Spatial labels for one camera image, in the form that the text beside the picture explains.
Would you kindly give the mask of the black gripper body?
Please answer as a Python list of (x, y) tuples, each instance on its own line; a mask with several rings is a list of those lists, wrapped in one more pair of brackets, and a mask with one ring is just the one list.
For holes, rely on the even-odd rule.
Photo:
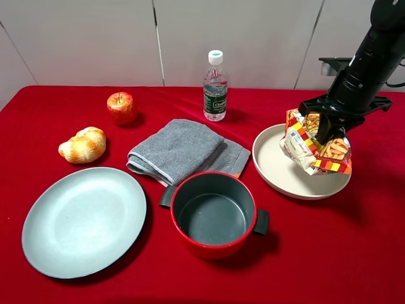
[(329, 91), (317, 98), (301, 102), (299, 113), (338, 112), (344, 121), (344, 133), (365, 121), (365, 116), (377, 111), (388, 111), (392, 101), (378, 97), (385, 74), (381, 68), (356, 73), (352, 68), (340, 71)]

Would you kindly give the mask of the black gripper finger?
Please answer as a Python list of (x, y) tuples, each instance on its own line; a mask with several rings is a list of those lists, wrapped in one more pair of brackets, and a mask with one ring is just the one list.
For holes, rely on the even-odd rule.
[(344, 121), (338, 112), (320, 113), (319, 127), (315, 135), (316, 140), (321, 145), (329, 141), (344, 137)]

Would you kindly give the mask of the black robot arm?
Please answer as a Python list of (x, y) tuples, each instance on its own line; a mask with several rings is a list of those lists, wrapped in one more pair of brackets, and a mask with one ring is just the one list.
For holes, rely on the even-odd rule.
[(392, 102), (377, 94), (404, 59), (404, 1), (379, 0), (371, 9), (371, 27), (352, 58), (321, 58), (336, 71), (328, 92), (302, 101), (299, 113), (319, 113), (315, 138), (326, 144), (363, 124), (377, 110), (388, 111)]

